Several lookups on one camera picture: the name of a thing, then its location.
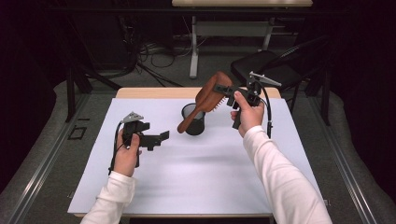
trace brown hairbrush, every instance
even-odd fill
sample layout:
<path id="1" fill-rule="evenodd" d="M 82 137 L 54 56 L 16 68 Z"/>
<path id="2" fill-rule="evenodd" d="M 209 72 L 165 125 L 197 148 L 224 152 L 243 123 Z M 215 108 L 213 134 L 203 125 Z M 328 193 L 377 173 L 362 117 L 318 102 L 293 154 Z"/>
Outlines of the brown hairbrush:
<path id="1" fill-rule="evenodd" d="M 213 75 L 195 96 L 194 110 L 192 110 L 192 112 L 177 126 L 177 131 L 179 133 L 184 133 L 186 131 L 199 112 L 210 112 L 224 98 L 223 93 L 213 91 L 216 84 L 232 86 L 233 82 L 223 72 L 217 72 Z"/>

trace hairbrush handle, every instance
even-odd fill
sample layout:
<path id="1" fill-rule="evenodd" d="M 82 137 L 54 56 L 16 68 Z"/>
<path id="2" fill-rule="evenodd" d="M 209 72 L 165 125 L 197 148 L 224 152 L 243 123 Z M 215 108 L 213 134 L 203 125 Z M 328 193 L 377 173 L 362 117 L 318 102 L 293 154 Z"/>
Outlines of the hairbrush handle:
<path id="1" fill-rule="evenodd" d="M 179 133 L 184 133 L 189 128 L 191 122 L 194 120 L 195 116 L 200 112 L 197 107 L 195 107 L 192 112 L 177 126 L 177 131 Z"/>

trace white tabletop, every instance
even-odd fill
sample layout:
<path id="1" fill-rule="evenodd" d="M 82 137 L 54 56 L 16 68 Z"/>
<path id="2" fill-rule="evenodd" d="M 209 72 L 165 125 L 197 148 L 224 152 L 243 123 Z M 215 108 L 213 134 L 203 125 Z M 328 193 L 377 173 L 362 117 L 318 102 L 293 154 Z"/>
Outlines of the white tabletop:
<path id="1" fill-rule="evenodd" d="M 170 131 L 154 151 L 145 148 L 135 196 L 123 212 L 127 217 L 262 217 L 271 216 L 264 188 L 253 163 L 232 128 L 229 106 L 206 113 L 205 131 L 198 136 L 178 133 L 181 108 L 193 99 L 113 99 L 93 146 L 84 174 L 68 209 L 83 216 L 107 182 L 114 132 L 131 111 L 150 123 L 145 134 Z M 280 150 L 318 189 L 301 140 L 284 99 L 271 99 L 272 131 Z"/>

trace white sleeve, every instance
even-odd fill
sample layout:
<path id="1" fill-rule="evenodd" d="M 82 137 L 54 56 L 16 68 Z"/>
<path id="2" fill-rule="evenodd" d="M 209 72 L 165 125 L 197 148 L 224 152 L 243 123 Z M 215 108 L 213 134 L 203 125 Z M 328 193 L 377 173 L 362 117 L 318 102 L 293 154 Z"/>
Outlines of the white sleeve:
<path id="1" fill-rule="evenodd" d="M 107 185 L 102 187 L 95 204 L 81 223 L 119 224 L 123 208 L 134 197 L 134 184 L 133 177 L 111 172 Z"/>
<path id="2" fill-rule="evenodd" d="M 321 196 L 262 126 L 247 131 L 244 147 L 264 185 L 276 223 L 332 223 Z"/>

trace black mug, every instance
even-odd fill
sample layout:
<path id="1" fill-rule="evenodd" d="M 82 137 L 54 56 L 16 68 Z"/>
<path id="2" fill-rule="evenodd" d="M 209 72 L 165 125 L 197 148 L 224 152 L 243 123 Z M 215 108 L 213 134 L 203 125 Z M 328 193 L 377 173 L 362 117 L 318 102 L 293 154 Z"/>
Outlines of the black mug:
<path id="1" fill-rule="evenodd" d="M 195 108 L 195 103 L 185 105 L 181 110 L 181 116 L 185 119 Z M 200 111 L 186 130 L 189 135 L 201 134 L 205 129 L 205 112 Z"/>

